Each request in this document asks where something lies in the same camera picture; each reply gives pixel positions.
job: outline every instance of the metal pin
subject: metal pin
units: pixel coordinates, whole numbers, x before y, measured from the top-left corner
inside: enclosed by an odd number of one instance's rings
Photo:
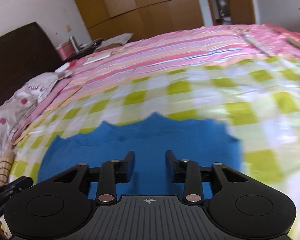
[[[197,194],[190,194],[186,196],[186,200],[190,202],[198,202],[201,200],[201,197]]]
[[[114,197],[110,194],[103,194],[98,197],[98,200],[101,202],[110,202],[114,199]]]

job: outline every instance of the headboard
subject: headboard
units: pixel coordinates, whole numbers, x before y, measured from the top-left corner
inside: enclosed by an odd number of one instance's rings
[[[0,37],[0,106],[31,78],[63,64],[53,44],[36,23]]]

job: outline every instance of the pink box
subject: pink box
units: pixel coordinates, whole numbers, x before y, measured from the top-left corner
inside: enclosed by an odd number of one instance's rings
[[[66,60],[75,53],[74,47],[70,41],[60,44],[56,50],[62,60]]]

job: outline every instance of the ribbed gray plate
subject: ribbed gray plate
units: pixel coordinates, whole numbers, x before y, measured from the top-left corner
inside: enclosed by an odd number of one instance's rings
[[[239,240],[211,223],[200,207],[182,204],[176,196],[123,196],[99,207],[76,233],[60,240]],[[287,236],[277,240],[287,240]]]

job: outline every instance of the blue object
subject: blue object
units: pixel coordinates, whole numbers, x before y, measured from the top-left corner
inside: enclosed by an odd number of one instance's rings
[[[135,169],[128,184],[116,185],[117,195],[182,195],[183,183],[166,179],[165,152],[172,150],[178,160],[190,159],[200,166],[224,163],[241,168],[239,141],[226,133],[224,123],[212,119],[175,121],[159,114],[124,126],[107,122],[89,134],[62,139],[57,136],[43,158],[38,183],[78,163],[89,167],[124,159],[135,152]],[[95,199],[97,183],[92,183],[88,197]],[[211,198],[210,185],[203,183],[205,199]]]

